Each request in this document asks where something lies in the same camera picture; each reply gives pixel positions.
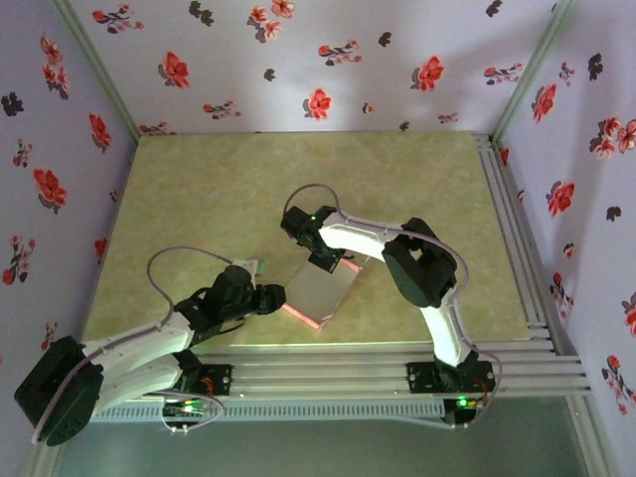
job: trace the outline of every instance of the gray cable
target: gray cable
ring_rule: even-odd
[[[155,324],[145,330],[137,331],[130,335],[122,336],[121,338],[115,341],[112,341],[108,343],[107,345],[104,345],[101,348],[95,350],[94,352],[86,356],[83,360],[81,360],[79,363],[77,363],[62,380],[60,387],[53,394],[53,397],[51,401],[49,402],[49,405],[47,405],[47,407],[44,409],[44,412],[42,413],[42,417],[40,417],[40,420],[38,421],[38,425],[36,425],[35,431],[33,432],[33,436],[31,437],[31,443],[37,444],[40,441],[40,434],[42,433],[42,428],[44,427],[47,420],[49,420],[49,417],[51,417],[51,414],[53,413],[53,409],[55,408],[56,404],[60,400],[62,393],[65,391],[65,389],[69,385],[69,382],[75,377],[75,375],[78,373],[78,371],[81,368],[83,368],[85,365],[90,363],[92,360],[94,360],[98,356],[102,355],[104,351],[112,350],[113,348],[116,348],[117,346],[122,345],[124,343],[128,343],[129,341],[134,340],[135,338],[140,338],[142,336],[148,335],[156,330],[159,330],[160,328],[165,326],[166,323],[168,323],[168,321],[172,317],[172,314],[174,313],[175,304],[172,301],[172,298],[170,298],[170,296],[168,295],[168,293],[166,293],[159,285],[157,285],[155,280],[152,278],[151,267],[152,267],[152,263],[155,261],[155,259],[159,255],[162,255],[163,253],[167,251],[171,251],[171,250],[198,251],[200,253],[204,253],[206,255],[209,255],[221,261],[224,261],[225,263],[232,264],[231,260],[228,260],[227,258],[222,257],[220,255],[217,255],[216,253],[203,250],[202,248],[196,248],[195,246],[187,246],[187,245],[169,246],[167,248],[163,248],[162,250],[157,251],[154,255],[152,255],[150,259],[148,260],[148,264],[146,265],[146,276],[148,277],[148,281],[150,282],[152,287],[155,290],[157,290],[159,294],[163,296],[168,302],[169,309],[168,309],[168,312],[166,313],[166,316],[163,317],[163,319],[159,322],[159,324]]]
[[[457,261],[457,263],[459,263],[460,268],[462,269],[462,271],[464,273],[464,279],[461,281],[461,283],[455,288],[455,290],[448,297],[448,308],[450,310],[450,318],[453,321],[453,324],[455,325],[455,328],[459,332],[459,339],[467,347],[469,347],[471,350],[473,350],[475,353],[477,353],[479,355],[487,356],[488,358],[491,358],[493,361],[495,361],[495,363],[497,363],[497,368],[498,368],[498,372],[497,372],[497,375],[498,375],[497,378],[498,379],[495,382],[495,387],[493,388],[493,391],[491,392],[491,394],[490,394],[488,400],[486,401],[486,404],[482,408],[482,410],[480,412],[478,412],[477,415],[475,416],[475,418],[472,419],[470,422],[466,422],[462,426],[457,426],[457,428],[467,428],[469,425],[473,425],[473,424],[477,423],[488,412],[488,410],[490,409],[490,405],[491,405],[491,402],[493,400],[493,397],[495,396],[495,394],[499,390],[499,385],[501,384],[501,379],[502,379],[502,376],[503,376],[503,373],[504,373],[504,365],[502,364],[501,360],[496,355],[494,355],[494,354],[492,354],[492,353],[490,353],[488,351],[481,351],[479,348],[477,348],[475,346],[475,344],[472,343],[468,339],[468,337],[466,336],[466,334],[464,332],[463,327],[461,326],[461,323],[459,322],[459,319],[457,318],[457,313],[455,312],[455,299],[464,290],[464,288],[466,288],[466,285],[468,285],[468,279],[469,279],[469,276],[470,276],[470,274],[468,272],[468,264],[466,263],[466,260],[464,260],[464,258],[459,254],[459,252],[457,252],[454,248],[452,248],[451,246],[447,245],[446,243],[444,243],[442,241],[439,241],[439,240],[437,240],[437,239],[435,239],[433,237],[425,236],[423,234],[418,234],[416,232],[405,231],[405,230],[402,230],[402,229],[384,228],[384,227],[377,226],[375,224],[369,224],[369,223],[364,222],[364,221],[359,221],[359,220],[356,220],[356,219],[352,219],[351,216],[348,216],[347,214],[345,214],[344,211],[342,210],[342,208],[340,207],[340,198],[338,197],[338,194],[336,194],[336,191],[334,191],[331,187],[327,186],[326,184],[319,184],[319,183],[305,184],[304,186],[299,187],[298,189],[296,189],[294,192],[291,193],[291,195],[289,196],[289,198],[285,202],[285,205],[283,207],[283,215],[287,212],[287,209],[289,208],[289,204],[291,203],[292,199],[298,193],[304,191],[305,189],[309,189],[309,188],[312,188],[312,187],[319,187],[319,188],[322,188],[322,189],[326,189],[326,190],[328,190],[331,193],[331,195],[333,196],[334,201],[336,203],[336,212],[345,221],[346,224],[364,226],[365,228],[375,230],[378,234],[382,234],[382,235],[386,235],[388,233],[392,233],[392,234],[399,234],[399,235],[403,235],[403,236],[413,237],[415,239],[422,239],[422,240],[424,240],[424,241],[426,241],[428,243],[432,243],[433,245],[436,245],[439,248],[447,251],[448,253],[450,253],[453,256],[453,258],[455,258],[455,261]]]

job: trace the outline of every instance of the metal bracket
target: metal bracket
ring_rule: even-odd
[[[406,380],[412,395],[416,394],[484,394],[484,387],[488,392],[495,387],[493,366],[488,361],[475,363],[463,383],[457,383],[458,388],[450,389],[448,380],[440,373],[436,363],[406,363]]]
[[[232,365],[203,365],[187,393],[206,396],[229,396],[232,385]]]

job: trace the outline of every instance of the wall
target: wall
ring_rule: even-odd
[[[69,2],[155,134],[491,132],[555,4]]]
[[[503,141],[625,476],[636,473],[635,15],[629,0],[581,1]]]
[[[47,2],[3,3],[2,23],[4,477],[15,475],[32,448],[33,426],[14,403],[13,392],[52,340],[80,333],[99,272],[103,242],[98,240],[110,233],[133,144]]]

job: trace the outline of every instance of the white robotic arm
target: white robotic arm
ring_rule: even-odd
[[[331,272],[345,250],[387,264],[397,289],[419,308],[433,339],[437,360],[458,367],[470,355],[461,322],[449,297],[455,286],[454,258],[443,249],[413,236],[437,240],[420,219],[408,224],[381,224],[339,214],[321,207],[308,215],[292,207],[285,211],[282,228],[301,246],[312,251],[309,261]]]
[[[386,262],[384,255],[386,245],[398,238],[398,233],[388,232],[388,230],[400,228],[400,225],[380,223],[363,225],[362,221],[356,221],[353,224],[333,213],[323,222],[319,232],[322,240],[330,248],[355,251]],[[378,232],[379,229],[384,229],[386,232]],[[431,306],[418,308],[424,316],[433,339],[435,356],[443,363],[456,367],[466,359],[471,350],[461,339],[462,330],[458,329],[461,323],[459,317],[456,320],[451,317],[451,312],[457,312],[448,307],[448,297],[452,291],[453,288],[446,291],[439,306],[431,304]]]
[[[80,344],[67,336],[52,343],[14,395],[36,427],[34,441],[64,443],[95,412],[146,394],[176,390],[210,395],[206,379],[213,371],[189,348],[235,329],[222,331],[227,322],[272,313],[285,302],[282,286],[255,284],[259,260],[226,262],[230,265],[212,287],[176,305],[157,288],[170,310],[156,323],[104,340]]]

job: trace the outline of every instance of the beige table surface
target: beige table surface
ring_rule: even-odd
[[[143,137],[122,197],[84,338],[161,318],[167,304],[149,285],[149,257],[193,245],[229,258],[262,256],[260,283],[286,285],[309,252],[279,227],[289,194],[323,182],[357,217],[424,219],[466,258],[471,280],[458,300],[476,341],[529,338],[523,309],[473,139],[468,132],[280,133]],[[309,190],[294,204],[332,205]],[[167,253],[153,276],[175,302],[211,286],[225,267],[192,251]],[[329,324],[317,332],[287,312],[253,316],[218,344],[430,341],[419,311],[374,260]]]

